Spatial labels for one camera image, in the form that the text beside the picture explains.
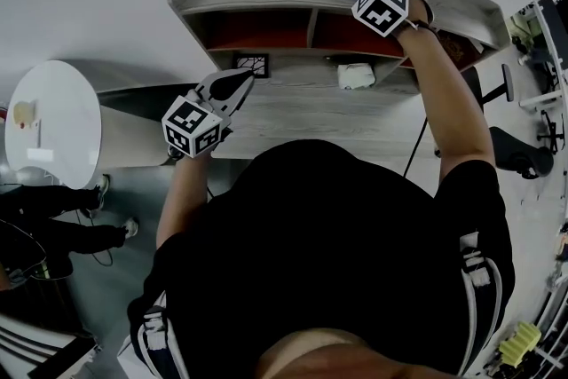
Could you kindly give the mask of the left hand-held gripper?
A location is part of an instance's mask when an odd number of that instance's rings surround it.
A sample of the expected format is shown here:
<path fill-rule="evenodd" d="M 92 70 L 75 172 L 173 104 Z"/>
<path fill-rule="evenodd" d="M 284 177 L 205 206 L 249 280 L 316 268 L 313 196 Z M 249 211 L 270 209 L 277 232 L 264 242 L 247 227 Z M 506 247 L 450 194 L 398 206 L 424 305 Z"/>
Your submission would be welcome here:
<path fill-rule="evenodd" d="M 223 140 L 255 82 L 250 69 L 235 68 L 208 75 L 185 96 L 178 96 L 162 118 L 170 149 L 190 158 L 211 152 Z"/>

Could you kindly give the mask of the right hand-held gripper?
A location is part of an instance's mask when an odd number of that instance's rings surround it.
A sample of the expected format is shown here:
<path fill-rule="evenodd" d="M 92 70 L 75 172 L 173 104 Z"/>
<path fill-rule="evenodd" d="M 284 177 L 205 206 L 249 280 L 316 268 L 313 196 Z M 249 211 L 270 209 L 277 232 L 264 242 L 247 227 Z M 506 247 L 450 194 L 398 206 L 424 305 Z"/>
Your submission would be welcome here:
<path fill-rule="evenodd" d="M 379 36 L 397 36 L 407 28 L 428 28 L 435 19 L 428 0 L 421 0 L 426 20 L 410 19 L 411 0 L 357 0 L 352 16 Z"/>

